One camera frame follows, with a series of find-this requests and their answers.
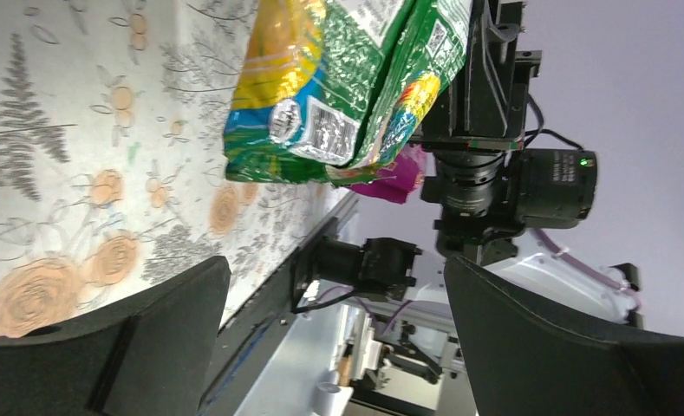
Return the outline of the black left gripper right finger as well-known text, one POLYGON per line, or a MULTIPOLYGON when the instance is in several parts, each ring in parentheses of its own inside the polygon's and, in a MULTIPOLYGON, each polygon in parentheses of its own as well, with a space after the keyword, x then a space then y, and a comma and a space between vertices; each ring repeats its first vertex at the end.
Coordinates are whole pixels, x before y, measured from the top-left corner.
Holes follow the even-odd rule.
POLYGON ((684 337, 609 322, 450 257, 446 291, 482 415, 684 415, 684 337))

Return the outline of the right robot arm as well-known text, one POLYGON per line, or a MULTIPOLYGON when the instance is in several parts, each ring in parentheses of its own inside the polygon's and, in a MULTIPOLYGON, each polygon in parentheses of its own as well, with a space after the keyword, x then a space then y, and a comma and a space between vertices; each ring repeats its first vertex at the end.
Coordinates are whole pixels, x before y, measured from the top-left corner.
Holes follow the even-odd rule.
POLYGON ((586 219, 597 157, 572 140, 537 148, 544 116, 530 93, 539 51, 517 48, 522 2, 417 1, 396 40, 355 156, 336 185, 391 186, 407 145, 433 156, 421 198, 441 208, 437 251, 461 254, 573 309, 637 325, 635 268, 595 269, 548 230, 586 219))

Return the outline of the green candy bag underneath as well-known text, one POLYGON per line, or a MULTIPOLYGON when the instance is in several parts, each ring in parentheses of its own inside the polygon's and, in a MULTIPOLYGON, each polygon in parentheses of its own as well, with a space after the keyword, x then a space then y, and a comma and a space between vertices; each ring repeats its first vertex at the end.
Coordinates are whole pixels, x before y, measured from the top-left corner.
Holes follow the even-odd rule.
POLYGON ((262 1, 224 130, 225 176, 381 179, 466 63, 469 1, 262 1))

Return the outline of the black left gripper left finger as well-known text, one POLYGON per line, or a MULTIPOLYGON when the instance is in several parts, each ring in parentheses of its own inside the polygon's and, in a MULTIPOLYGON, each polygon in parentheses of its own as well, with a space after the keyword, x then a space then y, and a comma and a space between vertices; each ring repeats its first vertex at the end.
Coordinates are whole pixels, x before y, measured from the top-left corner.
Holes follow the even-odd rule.
POLYGON ((231 271, 210 257, 22 338, 0 337, 0 415, 194 415, 231 271))

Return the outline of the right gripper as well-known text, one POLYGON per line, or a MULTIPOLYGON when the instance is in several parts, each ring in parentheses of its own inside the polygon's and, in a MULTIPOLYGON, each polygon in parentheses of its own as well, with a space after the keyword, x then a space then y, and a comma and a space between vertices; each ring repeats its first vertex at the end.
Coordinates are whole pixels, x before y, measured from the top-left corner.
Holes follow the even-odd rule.
POLYGON ((472 5, 466 64, 428 112, 411 142, 428 152, 520 151, 526 141, 531 79, 542 53, 518 49, 524 1, 472 5))

